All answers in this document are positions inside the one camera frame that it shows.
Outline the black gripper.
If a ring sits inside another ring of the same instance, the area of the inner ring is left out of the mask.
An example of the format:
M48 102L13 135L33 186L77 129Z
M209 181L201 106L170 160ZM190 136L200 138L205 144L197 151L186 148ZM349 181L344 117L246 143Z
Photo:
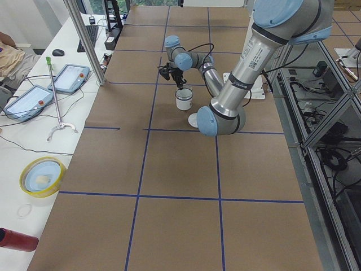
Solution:
M182 89L182 85L187 83L187 80L183 78L183 71L177 67L169 67L169 73L175 81L177 88Z

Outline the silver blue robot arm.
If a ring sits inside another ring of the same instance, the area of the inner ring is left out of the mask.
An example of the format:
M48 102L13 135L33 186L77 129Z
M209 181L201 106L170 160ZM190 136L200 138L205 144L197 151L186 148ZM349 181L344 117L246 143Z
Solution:
M281 46L309 44L331 34L334 1L256 1L253 6L252 36L239 62L223 82L208 54L185 50L177 36L168 36L168 62L159 67L166 80L179 89L186 81L183 71L198 69L212 96L196 116L197 127L206 136L234 134L245 124L241 103L257 77Z

